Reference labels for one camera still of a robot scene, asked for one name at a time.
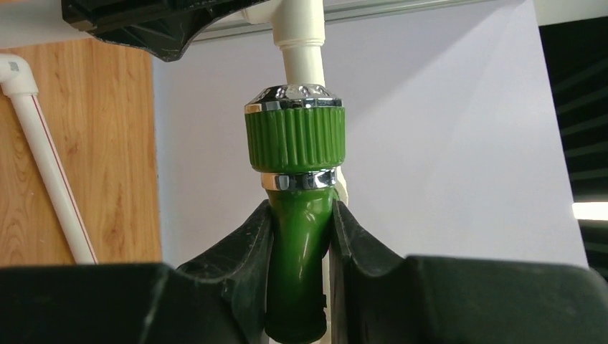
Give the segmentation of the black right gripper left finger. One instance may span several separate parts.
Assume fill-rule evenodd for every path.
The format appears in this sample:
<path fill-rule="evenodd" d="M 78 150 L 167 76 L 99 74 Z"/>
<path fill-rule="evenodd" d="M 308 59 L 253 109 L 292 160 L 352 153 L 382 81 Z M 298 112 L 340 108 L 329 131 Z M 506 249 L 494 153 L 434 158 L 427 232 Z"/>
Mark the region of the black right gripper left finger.
<path fill-rule="evenodd" d="M 267 343 L 271 215 L 263 201 L 231 234 L 164 263 L 7 267 L 3 343 Z"/>

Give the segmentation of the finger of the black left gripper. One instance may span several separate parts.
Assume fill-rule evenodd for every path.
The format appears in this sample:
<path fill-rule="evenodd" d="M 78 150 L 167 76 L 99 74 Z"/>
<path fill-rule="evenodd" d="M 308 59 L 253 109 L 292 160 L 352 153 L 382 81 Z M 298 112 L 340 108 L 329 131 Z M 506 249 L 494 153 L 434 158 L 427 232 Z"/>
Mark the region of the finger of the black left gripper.
<path fill-rule="evenodd" d="M 132 47 L 163 62 L 182 58 L 214 22 L 262 0 L 62 0 L 62 18 L 101 42 Z"/>

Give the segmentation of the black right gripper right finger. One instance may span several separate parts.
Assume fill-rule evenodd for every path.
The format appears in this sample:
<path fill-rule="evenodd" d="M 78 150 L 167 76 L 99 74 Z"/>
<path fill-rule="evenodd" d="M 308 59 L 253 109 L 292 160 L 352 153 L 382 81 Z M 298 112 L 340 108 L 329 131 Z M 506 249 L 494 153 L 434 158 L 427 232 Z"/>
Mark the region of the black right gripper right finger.
<path fill-rule="evenodd" d="M 413 255 L 331 220 L 333 343 L 605 343 L 607 283 L 563 264 Z"/>

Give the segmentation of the white PVC pipe frame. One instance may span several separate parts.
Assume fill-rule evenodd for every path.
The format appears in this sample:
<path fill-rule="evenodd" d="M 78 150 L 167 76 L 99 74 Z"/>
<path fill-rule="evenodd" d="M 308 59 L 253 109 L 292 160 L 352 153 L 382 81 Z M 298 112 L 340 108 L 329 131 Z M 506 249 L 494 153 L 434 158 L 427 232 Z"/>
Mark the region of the white PVC pipe frame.
<path fill-rule="evenodd" d="M 271 25 L 274 43 L 282 53 L 286 76 L 284 85 L 317 84 L 326 87 L 321 54 L 326 40 L 322 1 L 263 1 L 238 12 L 249 23 Z M 75 259 L 74 265 L 99 264 L 39 104 L 39 90 L 32 70 L 24 59 L 14 54 L 1 56 L 1 89 L 16 110 Z M 340 167 L 337 169 L 336 198 L 341 190 Z M 272 216 L 270 228 L 272 233 Z"/>

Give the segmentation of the green water faucet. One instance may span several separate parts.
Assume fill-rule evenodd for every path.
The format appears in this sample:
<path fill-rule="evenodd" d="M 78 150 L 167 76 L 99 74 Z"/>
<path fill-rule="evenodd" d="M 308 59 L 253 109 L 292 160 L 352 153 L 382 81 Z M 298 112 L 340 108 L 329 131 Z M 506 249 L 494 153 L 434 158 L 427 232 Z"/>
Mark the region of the green water faucet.
<path fill-rule="evenodd" d="M 322 85 L 278 85 L 244 109 L 250 164 L 272 216 L 265 332 L 278 343 L 312 343 L 327 330 L 323 258 L 346 157 L 346 111 Z"/>

